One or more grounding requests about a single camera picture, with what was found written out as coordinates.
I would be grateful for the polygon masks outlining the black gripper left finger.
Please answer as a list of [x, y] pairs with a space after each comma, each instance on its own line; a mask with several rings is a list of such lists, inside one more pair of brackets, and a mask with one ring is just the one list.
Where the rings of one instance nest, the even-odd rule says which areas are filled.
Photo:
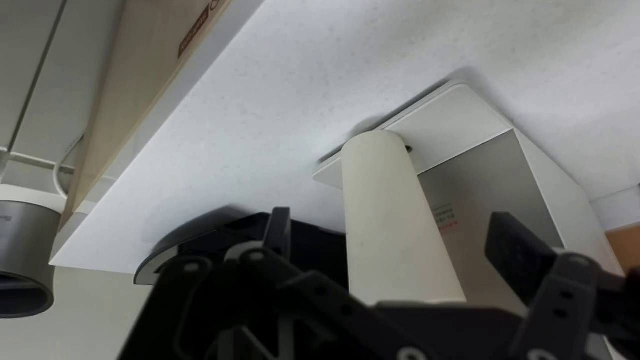
[[227, 253], [229, 323], [275, 324], [277, 360], [427, 360], [427, 349], [320, 273], [289, 263], [291, 219], [274, 209], [255, 245]]

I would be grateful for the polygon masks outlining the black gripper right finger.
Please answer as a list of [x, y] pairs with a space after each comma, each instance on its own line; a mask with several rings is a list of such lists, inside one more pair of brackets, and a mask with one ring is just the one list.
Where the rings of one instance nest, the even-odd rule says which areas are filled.
[[587, 360], [587, 337], [603, 337], [626, 360], [640, 360], [640, 268], [606, 273], [578, 253], [556, 253], [518, 219], [494, 213], [483, 257], [526, 304], [510, 356]]

